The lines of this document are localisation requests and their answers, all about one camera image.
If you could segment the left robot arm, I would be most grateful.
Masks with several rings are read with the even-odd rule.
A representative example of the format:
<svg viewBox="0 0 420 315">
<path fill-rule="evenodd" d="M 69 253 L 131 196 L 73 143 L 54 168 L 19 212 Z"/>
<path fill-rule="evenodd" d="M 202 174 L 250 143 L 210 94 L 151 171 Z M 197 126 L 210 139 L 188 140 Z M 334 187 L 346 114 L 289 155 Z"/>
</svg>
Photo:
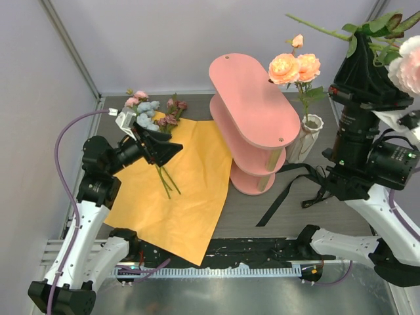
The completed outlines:
<svg viewBox="0 0 420 315">
<path fill-rule="evenodd" d="M 128 228 L 113 230 L 100 251 L 90 258 L 96 236 L 110 214 L 121 181 L 116 173 L 145 159 L 164 166 L 183 149 L 171 135 L 149 131 L 135 123 L 116 148 L 103 136 L 93 136 L 83 145 L 84 175 L 77 196 L 73 221 L 62 247 L 41 281 L 33 281 L 28 296 L 44 314 L 90 314 L 104 280 L 124 260 L 140 253 L 137 233 Z"/>
</svg>

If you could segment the orange rose stem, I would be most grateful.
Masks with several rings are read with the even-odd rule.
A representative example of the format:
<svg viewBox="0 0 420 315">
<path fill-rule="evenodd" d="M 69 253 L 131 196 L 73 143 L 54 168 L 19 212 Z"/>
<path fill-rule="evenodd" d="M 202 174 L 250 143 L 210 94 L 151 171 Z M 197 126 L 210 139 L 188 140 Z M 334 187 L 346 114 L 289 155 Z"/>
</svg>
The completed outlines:
<svg viewBox="0 0 420 315">
<path fill-rule="evenodd" d="M 321 72 L 320 59 L 313 53 L 297 54 L 303 48 L 305 38 L 302 34 L 287 40 L 292 47 L 290 53 L 274 57 L 268 66 L 268 81 L 275 85 L 294 85 L 298 90 L 298 100 L 304 108 L 305 121 L 309 121 L 309 106 L 312 102 L 326 96 L 322 86 L 315 87 L 314 80 Z"/>
</svg>

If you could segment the orange flower bouquet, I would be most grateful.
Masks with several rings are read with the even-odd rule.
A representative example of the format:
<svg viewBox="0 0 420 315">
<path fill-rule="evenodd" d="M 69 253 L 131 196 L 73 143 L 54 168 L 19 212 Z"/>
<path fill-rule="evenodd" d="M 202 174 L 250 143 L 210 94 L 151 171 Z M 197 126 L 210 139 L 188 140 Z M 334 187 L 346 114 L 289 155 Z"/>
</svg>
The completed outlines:
<svg viewBox="0 0 420 315">
<path fill-rule="evenodd" d="M 143 159 L 117 174 L 117 198 L 105 224 L 200 265 L 224 207 L 232 156 L 214 121 L 182 119 L 183 145 L 159 173 Z"/>
</svg>

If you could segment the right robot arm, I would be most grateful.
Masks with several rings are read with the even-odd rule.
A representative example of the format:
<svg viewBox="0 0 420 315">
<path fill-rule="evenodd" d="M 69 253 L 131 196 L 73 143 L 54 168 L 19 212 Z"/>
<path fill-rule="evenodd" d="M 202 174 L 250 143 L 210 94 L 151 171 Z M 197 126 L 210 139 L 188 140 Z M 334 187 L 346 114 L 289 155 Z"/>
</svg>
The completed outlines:
<svg viewBox="0 0 420 315">
<path fill-rule="evenodd" d="M 419 227 L 395 202 L 419 163 L 419 112 L 408 111 L 419 94 L 419 37 L 405 40 L 397 57 L 376 67 L 370 40 L 358 46 L 329 88 L 343 106 L 337 136 L 323 155 L 330 160 L 321 185 L 359 213 L 375 236 L 346 236 L 316 225 L 299 234 L 304 259 L 325 255 L 362 263 L 398 287 L 419 285 Z"/>
</svg>

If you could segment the pink rose stem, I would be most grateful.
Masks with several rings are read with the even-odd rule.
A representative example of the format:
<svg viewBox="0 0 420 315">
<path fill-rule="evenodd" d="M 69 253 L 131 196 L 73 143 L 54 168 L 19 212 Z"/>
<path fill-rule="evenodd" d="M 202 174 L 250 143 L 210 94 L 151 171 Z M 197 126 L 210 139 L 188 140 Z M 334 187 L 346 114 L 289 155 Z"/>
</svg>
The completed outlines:
<svg viewBox="0 0 420 315">
<path fill-rule="evenodd" d="M 327 31 L 289 13 L 286 16 L 319 32 L 349 42 L 347 56 L 353 55 L 356 46 L 361 43 L 356 39 L 357 33 L 373 40 L 368 44 L 368 49 L 374 53 L 373 65 L 387 67 L 388 78 L 400 91 L 414 97 L 419 95 L 419 36 L 404 38 L 405 32 L 419 23 L 418 11 L 406 19 L 396 10 L 363 24 L 347 23 L 342 30 L 348 32 L 348 36 Z"/>
</svg>

